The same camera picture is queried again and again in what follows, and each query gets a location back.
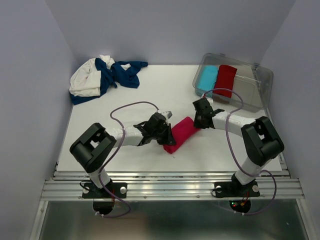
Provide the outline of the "pink t shirt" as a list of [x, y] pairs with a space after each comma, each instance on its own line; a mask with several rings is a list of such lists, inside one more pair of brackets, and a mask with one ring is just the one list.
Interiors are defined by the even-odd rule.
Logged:
[[169, 154], [175, 153], [189, 138], [200, 130], [200, 128], [194, 127], [194, 121], [189, 116], [185, 117], [172, 128], [175, 144], [165, 144], [163, 149]]

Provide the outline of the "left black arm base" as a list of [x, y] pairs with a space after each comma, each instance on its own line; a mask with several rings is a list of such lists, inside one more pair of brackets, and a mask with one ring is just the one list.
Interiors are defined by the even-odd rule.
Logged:
[[[111, 199], [112, 196], [104, 189], [98, 188], [91, 181], [81, 181], [79, 183], [82, 188], [82, 198], [83, 199]], [[106, 188], [115, 196], [120, 199], [125, 199], [127, 197], [128, 184], [126, 182], [112, 182], [108, 183]]]

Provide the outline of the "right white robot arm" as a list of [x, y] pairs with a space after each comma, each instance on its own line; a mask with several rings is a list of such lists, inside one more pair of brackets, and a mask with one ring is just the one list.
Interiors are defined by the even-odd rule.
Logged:
[[194, 127], [224, 130], [233, 158], [235, 154], [229, 133], [243, 139], [247, 157], [242, 165], [235, 160], [238, 171], [233, 176], [234, 180], [230, 182], [231, 192], [242, 195], [248, 190], [248, 184], [255, 180], [265, 165], [284, 151], [282, 139], [266, 116], [254, 119], [233, 115], [219, 108], [214, 110], [207, 98], [201, 98], [192, 104], [195, 108]]

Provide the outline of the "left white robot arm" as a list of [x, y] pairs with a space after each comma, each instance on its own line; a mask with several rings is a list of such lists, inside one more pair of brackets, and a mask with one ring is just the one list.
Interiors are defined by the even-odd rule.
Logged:
[[171, 124], [171, 111], [154, 113], [149, 120], [127, 128], [105, 128], [93, 123], [69, 148], [69, 152], [82, 166], [94, 183], [94, 191], [100, 197], [111, 193], [111, 178], [103, 163], [114, 148], [143, 146], [152, 140], [159, 145], [175, 145]]

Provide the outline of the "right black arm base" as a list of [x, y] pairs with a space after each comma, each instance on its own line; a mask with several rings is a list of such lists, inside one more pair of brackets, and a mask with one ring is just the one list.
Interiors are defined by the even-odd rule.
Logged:
[[214, 183], [211, 194], [216, 198], [242, 198], [259, 197], [260, 191], [258, 183], [252, 181], [246, 185], [241, 185], [235, 181], [220, 181]]

